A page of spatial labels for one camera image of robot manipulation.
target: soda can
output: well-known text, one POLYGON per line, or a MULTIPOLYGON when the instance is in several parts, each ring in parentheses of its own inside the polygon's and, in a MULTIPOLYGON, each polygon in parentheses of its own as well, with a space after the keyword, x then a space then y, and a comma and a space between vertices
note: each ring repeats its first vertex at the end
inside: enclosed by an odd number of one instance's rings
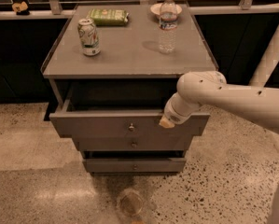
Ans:
POLYGON ((99 36, 93 19, 79 20, 77 31, 79 33, 83 53, 94 56, 100 52, 99 36))

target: speckled terrazzo floor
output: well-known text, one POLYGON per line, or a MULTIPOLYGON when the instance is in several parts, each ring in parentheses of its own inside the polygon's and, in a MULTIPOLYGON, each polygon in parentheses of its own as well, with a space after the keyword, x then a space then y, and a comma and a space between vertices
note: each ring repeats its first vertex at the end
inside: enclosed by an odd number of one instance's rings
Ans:
POLYGON ((246 224, 279 213, 279 135, 205 106, 182 173, 91 176, 46 108, 0 105, 0 223, 246 224), (133 217, 118 205, 126 190, 140 197, 133 217))

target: floor drain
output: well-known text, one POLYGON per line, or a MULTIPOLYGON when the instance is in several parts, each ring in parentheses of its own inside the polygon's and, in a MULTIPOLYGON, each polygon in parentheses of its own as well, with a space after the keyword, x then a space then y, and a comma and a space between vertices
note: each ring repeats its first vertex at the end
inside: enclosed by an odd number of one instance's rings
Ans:
POLYGON ((134 190, 126 189, 119 195, 119 209, 126 216, 136 216, 143 208, 143 201, 134 190))

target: bottle label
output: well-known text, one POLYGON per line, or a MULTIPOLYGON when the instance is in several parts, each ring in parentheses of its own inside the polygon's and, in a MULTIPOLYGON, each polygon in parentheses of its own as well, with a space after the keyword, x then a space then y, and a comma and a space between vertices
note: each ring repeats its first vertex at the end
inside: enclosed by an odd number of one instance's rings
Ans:
POLYGON ((175 29, 177 27, 177 16, 173 13, 161 14, 159 27, 165 31, 175 29))

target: can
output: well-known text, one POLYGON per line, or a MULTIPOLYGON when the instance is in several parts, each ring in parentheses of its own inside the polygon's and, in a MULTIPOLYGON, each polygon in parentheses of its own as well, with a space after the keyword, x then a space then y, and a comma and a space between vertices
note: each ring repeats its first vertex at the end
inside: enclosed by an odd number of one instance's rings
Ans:
POLYGON ((93 19, 79 20, 77 31, 79 33, 83 53, 94 56, 100 52, 99 36, 93 19))

